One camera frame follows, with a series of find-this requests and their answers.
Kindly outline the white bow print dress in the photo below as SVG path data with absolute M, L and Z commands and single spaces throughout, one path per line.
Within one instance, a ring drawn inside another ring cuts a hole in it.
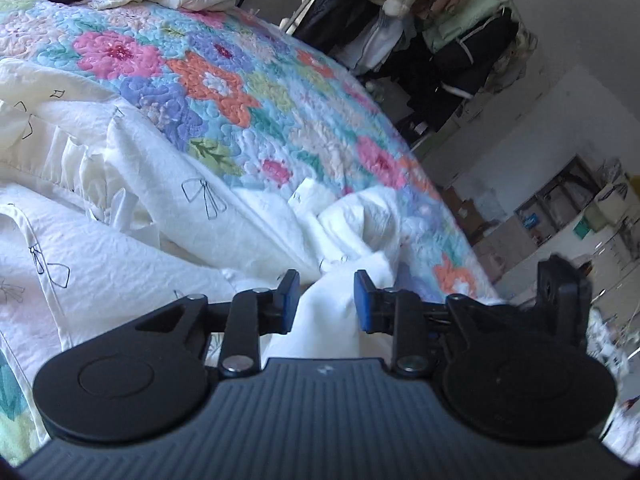
M 391 188 L 230 188 L 95 82 L 1 64 L 1 348 L 27 376 L 181 296 L 228 300 L 290 269 L 302 299 L 266 356 L 385 359 L 390 338 L 358 328 L 354 275 L 390 286 L 399 253 Z

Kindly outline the hanging clothes on white rack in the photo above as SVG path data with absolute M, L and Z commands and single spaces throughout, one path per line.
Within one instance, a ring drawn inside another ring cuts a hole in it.
M 396 127 L 409 145 L 523 77 L 538 44 L 512 0 L 314 0 L 289 34 L 374 96 L 382 79 L 399 88 L 410 112 Z

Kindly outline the colourful floral quilt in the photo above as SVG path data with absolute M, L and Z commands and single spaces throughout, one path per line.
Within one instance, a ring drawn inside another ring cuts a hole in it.
M 400 213 L 395 281 L 432 301 L 495 297 L 433 183 L 366 90 L 277 27 L 240 10 L 1 0 L 1 64 L 8 58 L 111 91 L 230 188 L 290 197 L 312 179 L 341 198 L 391 188 Z M 47 441 L 34 378 L 1 348 L 1 454 L 12 465 Z

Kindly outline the cluttered storage shelf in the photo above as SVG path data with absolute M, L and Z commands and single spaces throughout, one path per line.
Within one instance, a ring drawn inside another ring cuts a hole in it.
M 447 188 L 445 200 L 506 299 L 532 296 L 538 263 L 552 255 L 587 269 L 594 299 L 622 282 L 639 259 L 639 199 L 617 157 L 594 171 L 574 157 L 510 214 L 494 190 L 462 200 Z

